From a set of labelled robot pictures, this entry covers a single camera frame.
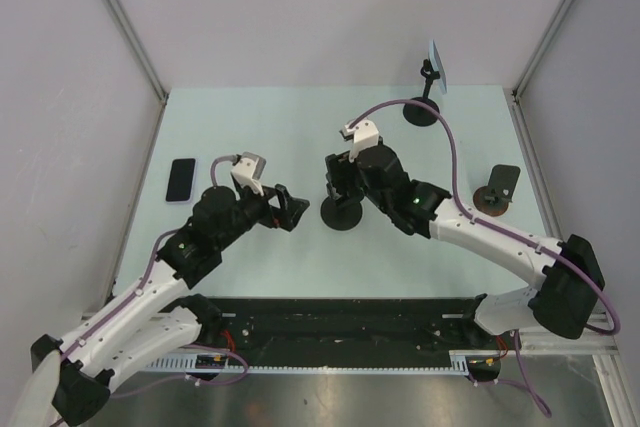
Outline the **wooden base phone stand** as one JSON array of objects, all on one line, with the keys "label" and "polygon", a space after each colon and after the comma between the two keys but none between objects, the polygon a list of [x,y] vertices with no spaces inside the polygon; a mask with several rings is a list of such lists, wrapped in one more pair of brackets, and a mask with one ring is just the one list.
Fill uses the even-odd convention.
[{"label": "wooden base phone stand", "polygon": [[473,195],[474,207],[491,217],[504,215],[513,199],[521,169],[515,165],[494,165],[486,185]]}]

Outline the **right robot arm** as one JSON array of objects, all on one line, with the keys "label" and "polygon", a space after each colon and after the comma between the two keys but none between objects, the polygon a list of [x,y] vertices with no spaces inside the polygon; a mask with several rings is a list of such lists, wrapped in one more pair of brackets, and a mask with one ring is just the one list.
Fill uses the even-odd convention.
[{"label": "right robot arm", "polygon": [[463,340],[484,348],[498,334],[539,325],[575,340],[605,286],[591,243],[572,235],[562,241],[510,229],[457,201],[447,190],[409,177],[397,154],[378,144],[356,158],[348,152],[325,159],[327,197],[321,216],[334,230],[349,230],[369,200],[406,235],[420,235],[470,251],[506,269],[525,287],[475,298],[461,323]]}]

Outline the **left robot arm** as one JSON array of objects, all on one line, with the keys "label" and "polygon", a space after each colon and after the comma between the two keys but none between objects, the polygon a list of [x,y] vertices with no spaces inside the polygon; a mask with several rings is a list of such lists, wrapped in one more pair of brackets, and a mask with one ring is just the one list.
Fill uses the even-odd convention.
[{"label": "left robot arm", "polygon": [[205,190],[186,223],[156,241],[141,277],[62,338],[43,335],[32,344],[34,368],[49,353],[60,355],[51,405],[61,421],[88,421],[122,383],[157,358],[191,344],[214,344],[222,313],[193,288],[255,225],[290,232],[308,207],[308,200],[291,196],[281,184],[260,194],[241,186]]}]

